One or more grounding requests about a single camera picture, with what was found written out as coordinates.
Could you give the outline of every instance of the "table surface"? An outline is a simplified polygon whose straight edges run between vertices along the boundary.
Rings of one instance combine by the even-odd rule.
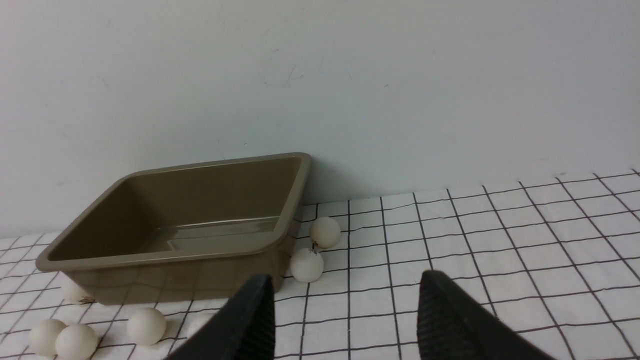
[[[324,216],[342,239],[322,251],[318,281],[288,275],[275,295],[278,359],[419,359],[417,294],[430,268],[557,359],[640,359],[635,170],[305,206],[297,248],[311,246],[308,229]],[[64,275],[35,269],[56,235],[0,240],[0,359],[38,358],[27,335],[46,318],[93,327],[93,359],[162,359],[194,316],[225,303],[157,304],[166,334],[136,346],[126,320],[149,305],[68,304]]]

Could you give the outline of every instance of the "brown plastic tray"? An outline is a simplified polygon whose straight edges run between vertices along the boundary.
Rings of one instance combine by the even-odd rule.
[[[311,157],[160,168],[108,188],[36,260],[102,304],[229,297],[251,275],[277,290],[300,228]]]

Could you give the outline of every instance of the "white grid tablecloth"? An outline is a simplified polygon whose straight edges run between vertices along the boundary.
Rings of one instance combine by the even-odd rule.
[[[276,294],[277,359],[419,359],[422,271],[443,270],[485,309],[558,359],[640,359],[640,174],[522,181],[305,207],[297,247],[331,216],[338,245],[322,251],[312,284]],[[57,318],[100,336],[93,359],[162,359],[197,314],[225,300],[147,305],[67,304],[62,274],[37,255],[56,234],[0,240],[0,359],[38,358],[29,329]],[[155,306],[168,329],[152,347],[126,335],[136,309]]]

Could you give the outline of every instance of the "white wall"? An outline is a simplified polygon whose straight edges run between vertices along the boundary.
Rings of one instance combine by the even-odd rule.
[[[638,0],[0,0],[0,236],[288,151],[308,201],[640,163]]]

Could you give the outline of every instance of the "white ball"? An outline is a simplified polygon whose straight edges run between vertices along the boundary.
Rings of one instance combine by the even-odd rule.
[[[127,322],[129,339],[137,345],[150,346],[162,338],[166,330],[164,315],[153,307],[143,307]]]
[[[56,339],[56,352],[64,360],[85,360],[98,346],[98,336],[88,325],[77,323],[64,328]]]
[[[66,327],[65,323],[55,319],[46,319],[39,322],[29,332],[29,348],[36,355],[55,356],[56,339]]]
[[[204,313],[196,316],[189,324],[189,328],[187,329],[187,338],[190,338],[192,335],[198,332],[204,326],[204,324],[211,320],[212,317],[212,313]]]
[[[312,249],[300,249],[291,257],[291,275],[299,282],[314,282],[324,270],[322,255]]]
[[[311,224],[309,236],[319,247],[328,249],[340,241],[340,225],[332,218],[318,218]]]
[[[93,296],[89,295],[68,277],[62,282],[60,290],[62,291],[62,297],[72,304],[86,304],[88,302],[93,302]]]

